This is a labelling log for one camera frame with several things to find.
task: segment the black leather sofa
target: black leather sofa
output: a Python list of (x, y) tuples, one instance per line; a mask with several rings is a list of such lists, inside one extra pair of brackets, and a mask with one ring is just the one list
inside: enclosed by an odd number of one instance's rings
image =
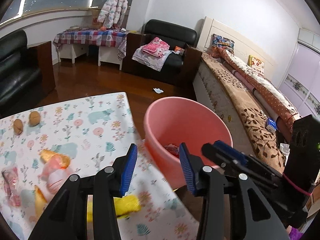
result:
[[(176, 46), (185, 49), (183, 55), (171, 53), (160, 72), (132, 60), (136, 49), (148, 44), (155, 37), (168, 43), (170, 50), (174, 50)], [(146, 23), (143, 33), (128, 34), (122, 71), (172, 85), (190, 85), (196, 75), (202, 55), (201, 51), (193, 48), (196, 38), (196, 31), (190, 28), (160, 20), (150, 20)]]
[(0, 38), (0, 118), (34, 108), (45, 96), (41, 81), (24, 30)]

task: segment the metal rivet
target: metal rivet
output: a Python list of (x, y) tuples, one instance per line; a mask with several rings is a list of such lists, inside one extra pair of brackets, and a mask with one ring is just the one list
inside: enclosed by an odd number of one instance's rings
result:
[(204, 167), (202, 167), (202, 170), (203, 170), (204, 172), (211, 172), (211, 171), (212, 171), (212, 168), (211, 168), (210, 166), (204, 166)]
[(70, 181), (76, 181), (78, 179), (78, 176), (76, 174), (73, 174), (70, 176)]
[(247, 180), (247, 179), (248, 179), (248, 176), (245, 175), (244, 173), (240, 173), (240, 174), (239, 174), (239, 179)]
[(105, 167), (104, 172), (105, 173), (112, 173), (114, 171), (114, 168), (112, 168), (111, 166)]

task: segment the pink bucket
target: pink bucket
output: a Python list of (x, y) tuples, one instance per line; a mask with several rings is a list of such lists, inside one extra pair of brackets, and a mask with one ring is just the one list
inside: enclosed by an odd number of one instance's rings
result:
[(230, 132), (209, 108), (180, 97), (153, 102), (144, 116), (145, 144), (157, 166), (173, 189), (186, 184), (180, 160), (163, 146), (185, 142), (191, 154), (200, 156), (205, 165), (215, 166), (201, 153), (205, 143), (221, 140), (232, 146)]

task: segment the bed headboard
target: bed headboard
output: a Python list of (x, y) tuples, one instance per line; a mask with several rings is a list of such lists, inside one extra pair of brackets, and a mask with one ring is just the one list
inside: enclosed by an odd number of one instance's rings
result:
[(255, 45), (248, 38), (223, 23), (210, 19), (209, 17), (204, 19), (197, 48), (204, 52), (210, 52), (212, 47), (212, 36), (214, 33), (233, 40), (235, 42), (235, 55), (245, 63), (248, 63), (249, 55), (264, 61), (265, 77), (268, 79), (272, 78), (276, 64), (271, 56), (265, 53), (263, 49)]

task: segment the hanging jacket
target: hanging jacket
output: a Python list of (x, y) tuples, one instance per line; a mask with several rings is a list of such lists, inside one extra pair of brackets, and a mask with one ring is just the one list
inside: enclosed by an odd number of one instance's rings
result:
[(97, 21), (103, 22), (103, 26), (107, 29), (110, 29), (113, 24), (117, 24), (120, 28), (127, 8), (128, 0), (107, 0), (100, 11)]

